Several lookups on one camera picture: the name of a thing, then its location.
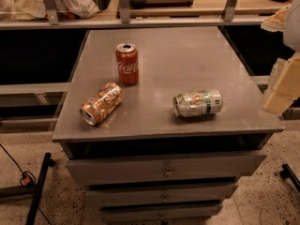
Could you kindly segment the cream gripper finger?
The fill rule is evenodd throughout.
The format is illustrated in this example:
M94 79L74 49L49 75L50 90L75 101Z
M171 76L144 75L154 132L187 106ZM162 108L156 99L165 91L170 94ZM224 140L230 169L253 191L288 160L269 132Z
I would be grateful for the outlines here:
M261 29L269 32L283 32L285 16L289 8L290 5L282 7L275 14L266 18L261 24Z
M278 59L273 65L268 87L262 96L262 109L282 115L300 98L300 57Z

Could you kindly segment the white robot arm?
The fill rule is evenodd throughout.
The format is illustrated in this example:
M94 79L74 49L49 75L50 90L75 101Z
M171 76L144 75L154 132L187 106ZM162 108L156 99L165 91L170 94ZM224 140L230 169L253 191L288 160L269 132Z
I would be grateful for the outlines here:
M300 98L300 0L293 0L267 18L261 29L282 32L283 43L294 51L291 58L279 58L273 65L262 97L264 111L282 115Z

